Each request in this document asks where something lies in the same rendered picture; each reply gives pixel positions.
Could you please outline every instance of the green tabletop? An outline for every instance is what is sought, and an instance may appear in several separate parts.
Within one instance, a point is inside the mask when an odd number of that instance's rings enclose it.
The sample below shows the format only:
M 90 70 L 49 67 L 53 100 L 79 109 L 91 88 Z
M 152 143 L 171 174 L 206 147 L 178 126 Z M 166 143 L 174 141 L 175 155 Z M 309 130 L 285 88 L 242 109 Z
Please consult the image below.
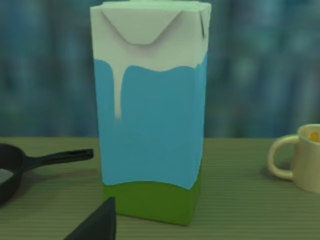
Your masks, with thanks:
M 206 139 L 201 196 L 189 226 L 117 216 L 117 240 L 320 239 L 320 194 L 266 170 L 272 139 Z M 27 172 L 0 208 L 0 240 L 62 240 L 103 199 L 96 138 L 0 138 L 28 155 L 94 148 L 93 160 Z M 277 154 L 279 165 L 291 148 Z

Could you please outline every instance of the pan handle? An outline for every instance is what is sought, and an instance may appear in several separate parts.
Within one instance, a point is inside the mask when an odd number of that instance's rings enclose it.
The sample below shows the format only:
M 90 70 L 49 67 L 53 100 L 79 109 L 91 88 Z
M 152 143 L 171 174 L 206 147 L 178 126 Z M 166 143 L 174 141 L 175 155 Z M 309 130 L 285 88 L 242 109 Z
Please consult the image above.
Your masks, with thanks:
M 94 157 L 93 149 L 80 149 L 74 151 L 63 151 L 40 157 L 26 156 L 23 161 L 22 171 L 26 172 L 31 169 L 42 167 L 45 165 L 64 164 L 89 160 Z

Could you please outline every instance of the mug rim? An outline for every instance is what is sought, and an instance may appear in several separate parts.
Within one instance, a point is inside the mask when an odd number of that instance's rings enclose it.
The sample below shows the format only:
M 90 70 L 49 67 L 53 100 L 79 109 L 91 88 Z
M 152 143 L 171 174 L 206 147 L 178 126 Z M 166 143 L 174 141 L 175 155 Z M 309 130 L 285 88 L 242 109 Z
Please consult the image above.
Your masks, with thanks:
M 312 123 L 312 124 L 306 124 L 306 125 L 300 126 L 297 130 L 297 135 L 299 136 L 299 138 L 302 138 L 303 140 L 307 141 L 310 144 L 316 144 L 316 145 L 320 146 L 320 142 L 312 141 L 309 138 L 307 138 L 301 134 L 302 129 L 307 128 L 307 127 L 319 127 L 320 128 L 320 124 Z

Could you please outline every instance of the green carton base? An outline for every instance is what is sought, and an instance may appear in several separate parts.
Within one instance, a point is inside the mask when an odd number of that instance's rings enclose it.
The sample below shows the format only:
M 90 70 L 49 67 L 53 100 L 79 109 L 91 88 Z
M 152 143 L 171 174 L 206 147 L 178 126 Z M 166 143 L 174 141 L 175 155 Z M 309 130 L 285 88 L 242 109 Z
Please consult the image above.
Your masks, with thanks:
M 201 167 L 191 189 L 160 182 L 103 185 L 104 199 L 115 197 L 116 213 L 177 225 L 191 221 L 200 194 Z

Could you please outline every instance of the blue carton label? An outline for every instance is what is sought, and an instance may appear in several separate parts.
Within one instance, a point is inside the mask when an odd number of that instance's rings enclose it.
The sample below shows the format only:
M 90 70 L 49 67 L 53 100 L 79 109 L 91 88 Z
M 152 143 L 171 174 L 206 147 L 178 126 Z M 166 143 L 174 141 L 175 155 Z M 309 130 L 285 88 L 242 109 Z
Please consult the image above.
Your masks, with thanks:
M 207 55 L 196 68 L 129 66 L 115 118 L 111 66 L 94 60 L 102 180 L 159 182 L 190 189 L 203 149 Z

